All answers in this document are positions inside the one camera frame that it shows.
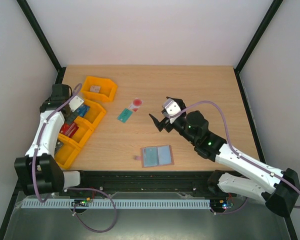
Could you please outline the pink card holder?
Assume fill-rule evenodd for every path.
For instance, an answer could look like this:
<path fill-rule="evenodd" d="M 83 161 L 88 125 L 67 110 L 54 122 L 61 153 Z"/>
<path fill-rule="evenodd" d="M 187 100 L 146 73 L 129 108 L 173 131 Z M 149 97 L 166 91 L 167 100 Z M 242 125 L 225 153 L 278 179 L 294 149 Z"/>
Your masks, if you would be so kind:
<path fill-rule="evenodd" d="M 172 147 L 170 145 L 148 146 L 140 149 L 140 155 L 134 160 L 140 161 L 143 168 L 174 165 Z"/>

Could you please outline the teal credit card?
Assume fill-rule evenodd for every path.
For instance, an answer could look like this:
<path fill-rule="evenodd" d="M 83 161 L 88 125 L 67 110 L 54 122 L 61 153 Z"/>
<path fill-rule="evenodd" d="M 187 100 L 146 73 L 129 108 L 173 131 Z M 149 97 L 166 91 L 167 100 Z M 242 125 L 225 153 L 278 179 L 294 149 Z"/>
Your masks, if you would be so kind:
<path fill-rule="evenodd" d="M 127 120 L 131 117 L 131 115 L 133 114 L 133 112 L 128 109 L 128 108 L 125 108 L 120 114 L 119 116 L 117 117 L 117 119 L 122 122 L 122 123 L 126 123 Z"/>

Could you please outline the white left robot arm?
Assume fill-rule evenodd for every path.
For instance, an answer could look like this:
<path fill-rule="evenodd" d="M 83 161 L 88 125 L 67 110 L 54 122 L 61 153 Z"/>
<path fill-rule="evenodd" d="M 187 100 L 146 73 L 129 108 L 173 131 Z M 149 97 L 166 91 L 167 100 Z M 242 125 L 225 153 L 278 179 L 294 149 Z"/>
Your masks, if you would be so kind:
<path fill-rule="evenodd" d="M 79 171 L 63 171 L 55 161 L 58 136 L 67 117 L 75 112 L 83 100 L 78 94 L 82 84 L 75 88 L 56 83 L 50 97 L 39 108 L 40 120 L 34 140 L 25 153 L 14 162 L 18 180 L 27 196 L 35 195 L 44 203 L 52 193 L 76 187 L 81 183 Z"/>

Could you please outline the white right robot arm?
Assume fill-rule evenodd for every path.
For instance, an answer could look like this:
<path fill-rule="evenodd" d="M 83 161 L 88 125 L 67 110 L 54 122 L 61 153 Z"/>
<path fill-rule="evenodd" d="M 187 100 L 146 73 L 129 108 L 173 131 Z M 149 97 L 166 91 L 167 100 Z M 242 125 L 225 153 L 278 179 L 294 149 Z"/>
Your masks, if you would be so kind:
<path fill-rule="evenodd" d="M 208 191 L 219 196 L 234 193 L 265 205 L 272 213 L 287 218 L 300 197 L 300 181 L 296 171 L 282 170 L 263 163 L 231 144 L 229 133 L 223 138 L 209 130 L 209 122 L 198 111 L 188 111 L 179 98 L 166 99 L 162 106 L 164 118 L 151 119 L 158 131 L 175 130 L 185 138 L 202 158 L 227 166 L 242 176 L 216 170 L 208 180 Z"/>

